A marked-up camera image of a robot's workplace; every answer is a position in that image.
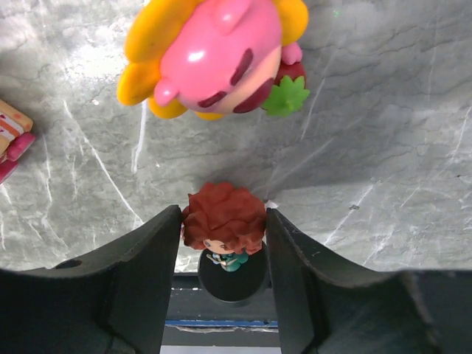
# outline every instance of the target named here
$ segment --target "kirby figure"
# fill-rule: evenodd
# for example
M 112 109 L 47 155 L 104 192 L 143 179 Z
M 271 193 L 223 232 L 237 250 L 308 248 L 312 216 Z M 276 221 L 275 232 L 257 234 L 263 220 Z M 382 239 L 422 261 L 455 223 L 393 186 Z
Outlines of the kirby figure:
M 283 68 L 303 77 L 306 98 L 296 41 L 307 25 L 302 0 L 151 0 L 128 34 L 117 96 L 124 105 L 149 99 L 164 119 L 188 109 L 219 119 L 263 106 Z

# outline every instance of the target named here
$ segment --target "black plastic part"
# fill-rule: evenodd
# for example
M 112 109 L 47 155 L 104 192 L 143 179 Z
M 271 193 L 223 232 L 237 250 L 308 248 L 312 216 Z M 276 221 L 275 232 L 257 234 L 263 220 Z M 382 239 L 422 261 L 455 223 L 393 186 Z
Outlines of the black plastic part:
M 158 353 L 180 228 L 170 206 L 54 269 L 0 270 L 0 353 Z
M 472 272 L 374 272 L 268 211 L 284 354 L 472 353 Z
M 236 271 L 225 271 L 207 258 L 212 252 L 204 250 L 198 261 L 200 284 L 219 305 L 233 308 L 249 304 L 262 294 L 270 283 L 266 245 Z
M 181 211 L 171 206 L 54 269 L 0 270 L 0 354 L 157 354 L 166 314 L 174 321 L 276 319 L 284 354 L 472 353 L 470 271 L 371 271 L 269 210 L 272 288 L 241 308 L 220 307 L 196 275 L 173 276 L 180 228 Z M 180 326 L 166 333 L 164 343 L 192 345 L 244 346 L 247 338 L 264 346 L 274 337 L 250 329 L 206 336 Z
M 274 322 L 277 320 L 271 285 L 241 308 L 215 306 L 201 287 L 195 273 L 176 273 L 172 283 L 167 319 L 234 322 Z

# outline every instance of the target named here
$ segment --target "figurine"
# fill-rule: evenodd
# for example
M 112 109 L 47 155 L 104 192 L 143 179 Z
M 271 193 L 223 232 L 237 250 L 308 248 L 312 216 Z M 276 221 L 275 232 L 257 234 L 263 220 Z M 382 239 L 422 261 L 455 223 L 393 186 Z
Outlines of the figurine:
M 17 168 L 17 160 L 35 141 L 32 120 L 0 100 L 0 184 Z
M 163 119 L 299 110 L 309 91 L 296 41 L 308 15 L 302 0 L 151 0 L 128 33 L 118 99 L 149 99 Z
M 198 193 L 189 194 L 183 215 L 185 246 L 209 249 L 209 259 L 226 271 L 239 269 L 262 248 L 266 208 L 246 188 L 206 183 Z

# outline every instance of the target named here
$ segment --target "gray marble surface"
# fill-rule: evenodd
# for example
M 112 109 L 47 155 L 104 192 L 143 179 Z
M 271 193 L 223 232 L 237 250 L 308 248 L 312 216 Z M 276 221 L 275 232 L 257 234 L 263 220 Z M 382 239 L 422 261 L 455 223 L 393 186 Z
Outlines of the gray marble surface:
M 472 1 L 307 3 L 305 110 L 205 122 L 117 102 L 142 1 L 2 1 L 0 97 L 38 141 L 0 186 L 0 266 L 53 266 L 228 180 L 374 269 L 470 268 Z

